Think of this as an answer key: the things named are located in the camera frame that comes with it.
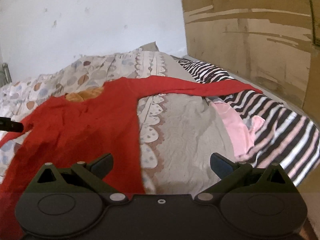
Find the red long-sleeve shirt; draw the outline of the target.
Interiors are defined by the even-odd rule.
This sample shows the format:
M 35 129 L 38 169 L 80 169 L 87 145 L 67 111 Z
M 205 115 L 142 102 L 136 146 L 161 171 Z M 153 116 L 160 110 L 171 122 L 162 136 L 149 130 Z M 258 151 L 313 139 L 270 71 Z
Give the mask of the red long-sleeve shirt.
M 102 93 L 83 102 L 51 97 L 22 120 L 26 138 L 1 183 L 1 239 L 22 236 L 14 209 L 37 171 L 51 162 L 59 168 L 110 153 L 114 166 L 105 181 L 124 193 L 143 194 L 137 105 L 158 94 L 225 96 L 252 89 L 238 80 L 208 84 L 173 77 L 126 77 L 103 84 Z

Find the black white pink striped garment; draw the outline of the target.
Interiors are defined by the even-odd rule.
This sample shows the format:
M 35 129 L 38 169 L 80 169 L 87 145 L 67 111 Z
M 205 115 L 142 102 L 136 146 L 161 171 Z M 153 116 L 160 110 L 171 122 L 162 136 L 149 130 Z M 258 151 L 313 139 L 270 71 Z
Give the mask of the black white pink striped garment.
M 308 117 L 254 90 L 206 100 L 226 103 L 247 126 L 255 116 L 264 120 L 245 156 L 254 167 L 279 163 L 298 186 L 319 165 L 319 130 Z

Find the dotted patchwork bed quilt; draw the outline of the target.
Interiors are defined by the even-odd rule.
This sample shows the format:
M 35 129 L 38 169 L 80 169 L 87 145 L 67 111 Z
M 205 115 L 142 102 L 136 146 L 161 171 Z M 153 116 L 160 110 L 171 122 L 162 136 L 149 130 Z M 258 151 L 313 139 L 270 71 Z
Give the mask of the dotted patchwork bed quilt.
M 128 53 L 84 56 L 54 74 L 27 78 L 1 88 L 1 115 L 16 121 L 51 96 L 84 101 L 105 81 L 151 75 L 192 81 L 185 66 L 154 43 Z M 268 117 L 250 103 L 233 107 L 217 97 L 161 94 L 138 103 L 142 178 L 148 194 L 196 194 L 218 181 L 209 158 L 218 152 L 244 160 L 258 149 Z

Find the metal bed frame post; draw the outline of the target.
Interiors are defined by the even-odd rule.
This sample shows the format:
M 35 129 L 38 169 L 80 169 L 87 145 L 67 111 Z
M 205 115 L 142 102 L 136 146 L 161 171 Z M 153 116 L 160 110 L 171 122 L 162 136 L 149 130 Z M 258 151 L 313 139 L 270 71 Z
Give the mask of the metal bed frame post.
M 5 75 L 7 83 L 11 83 L 12 82 L 12 78 L 11 78 L 11 75 L 10 75 L 8 64 L 7 63 L 3 63 L 2 64 L 2 69 L 3 69 L 3 73 Z

